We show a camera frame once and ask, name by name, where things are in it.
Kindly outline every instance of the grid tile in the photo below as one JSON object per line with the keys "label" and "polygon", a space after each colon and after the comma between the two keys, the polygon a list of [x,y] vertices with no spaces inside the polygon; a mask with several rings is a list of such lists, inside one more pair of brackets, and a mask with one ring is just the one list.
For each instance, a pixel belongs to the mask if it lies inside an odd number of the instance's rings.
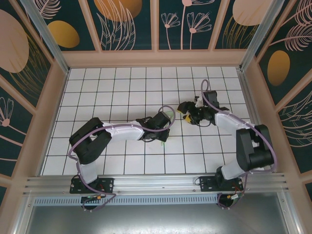
{"label": "grid tile", "polygon": [[[77,173],[75,162],[66,157],[68,139],[92,117],[121,123],[153,117],[163,104],[177,109],[179,103],[200,94],[200,84],[207,77],[221,106],[250,121],[233,71],[220,67],[72,69],[42,174]],[[212,124],[204,127],[208,121],[202,121],[201,127],[190,125],[177,112],[176,119],[166,143],[110,142],[96,160],[97,173],[211,173],[235,158],[235,139],[226,130]]]}

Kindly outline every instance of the metal sheet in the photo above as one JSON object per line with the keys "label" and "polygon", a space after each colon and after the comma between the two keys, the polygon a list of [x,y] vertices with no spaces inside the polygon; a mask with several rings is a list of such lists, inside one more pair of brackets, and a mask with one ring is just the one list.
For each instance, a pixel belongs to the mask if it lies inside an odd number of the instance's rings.
{"label": "metal sheet", "polygon": [[34,207],[28,234],[285,234],[275,194],[247,194],[231,210],[215,204]]}

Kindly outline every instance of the purple cable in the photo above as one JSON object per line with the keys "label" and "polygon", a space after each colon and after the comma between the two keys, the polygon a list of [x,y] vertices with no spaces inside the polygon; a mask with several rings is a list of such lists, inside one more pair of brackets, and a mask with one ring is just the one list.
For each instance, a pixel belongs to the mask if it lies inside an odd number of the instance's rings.
{"label": "purple cable", "polygon": [[268,146],[268,148],[270,149],[270,152],[271,152],[271,155],[273,157],[273,160],[274,160],[274,165],[273,165],[273,168],[271,170],[263,170],[263,171],[260,171],[260,170],[254,170],[254,171],[251,171],[251,173],[253,172],[260,172],[260,173],[263,173],[263,172],[275,172],[276,169],[277,169],[277,157],[276,157],[276,154],[274,152],[274,149],[273,147],[271,146],[271,144],[268,142],[268,140],[265,139],[265,137],[256,129],[254,128],[252,125],[250,125],[249,123],[245,122],[244,120],[242,120],[241,118],[237,117],[236,115],[232,114],[232,113],[229,113],[229,112],[225,112],[225,111],[221,111],[220,109],[216,108],[215,106],[213,106],[205,97],[204,95],[204,89],[203,89],[203,86],[204,86],[204,83],[207,83],[207,89],[209,88],[209,81],[204,79],[201,83],[201,86],[200,86],[200,89],[201,89],[201,94],[203,96],[203,99],[207,102],[207,104],[212,107],[213,109],[215,109],[216,111],[218,111],[219,113],[221,114],[224,114],[224,115],[228,115],[236,120],[238,120],[239,122],[243,123],[244,125],[246,125],[247,127],[249,127],[250,129],[252,129],[255,133],[257,133],[257,135],[264,141],[264,143]]}
{"label": "purple cable", "polygon": [[[173,123],[175,122],[176,120],[176,112],[175,110],[171,107],[171,106],[167,106],[167,105],[164,105],[162,106],[158,112],[160,112],[160,110],[164,107],[168,107],[169,109],[171,109],[171,111],[174,113],[174,117],[173,117],[173,120],[172,122],[165,128],[162,128],[162,129],[149,129],[149,128],[145,128],[145,127],[142,127],[141,125],[136,125],[136,124],[127,124],[127,123],[124,123],[124,124],[116,124],[116,125],[110,125],[110,126],[104,126],[104,127],[100,127],[100,128],[97,128],[91,132],[89,132],[87,135],[85,135],[83,138],[81,138],[79,141],[76,142],[76,144],[73,145],[73,147],[69,150],[67,156],[73,160],[76,161],[76,168],[77,168],[77,171],[78,171],[78,176],[80,178],[80,180],[82,181],[82,183],[91,191],[97,193],[97,194],[102,194],[102,195],[112,195],[111,198],[109,198],[104,204],[100,205],[100,206],[97,206],[93,209],[93,211],[96,211],[96,210],[99,210],[101,208],[103,208],[107,203],[109,203],[112,199],[114,199],[114,197],[116,196],[116,194],[112,194],[112,193],[106,193],[106,192],[102,192],[102,191],[98,191],[96,189],[93,189],[91,188],[87,183],[86,181],[83,179],[83,177],[81,176],[81,171],[80,171],[80,168],[79,168],[79,160],[78,158],[76,157],[73,157],[71,154],[72,152],[74,151],[74,149],[80,144],[82,143],[86,138],[88,138],[89,136],[91,136],[92,134],[96,133],[96,132],[99,132],[99,131],[102,131],[102,130],[105,130],[105,129],[114,129],[114,128],[118,128],[118,127],[128,127],[128,126],[132,126],[132,127],[137,127],[137,128],[140,128],[140,129],[143,129],[143,130],[146,130],[146,131],[149,131],[149,132],[162,132],[162,131],[165,131],[167,129],[169,129]],[[84,207],[84,204],[86,203],[87,201],[85,201],[83,204],[82,204],[82,207],[84,209],[84,211],[86,211],[85,207]]]}

